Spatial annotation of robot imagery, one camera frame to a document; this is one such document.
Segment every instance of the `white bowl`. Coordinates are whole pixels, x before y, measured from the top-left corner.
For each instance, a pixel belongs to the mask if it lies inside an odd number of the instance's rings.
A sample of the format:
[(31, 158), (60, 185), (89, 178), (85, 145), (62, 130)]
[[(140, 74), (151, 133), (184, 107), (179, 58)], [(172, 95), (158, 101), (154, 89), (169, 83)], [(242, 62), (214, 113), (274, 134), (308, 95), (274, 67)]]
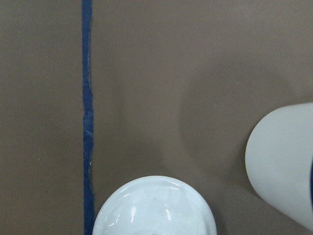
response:
[(213, 214), (186, 183), (165, 176), (133, 180), (102, 206), (93, 235), (216, 235)]

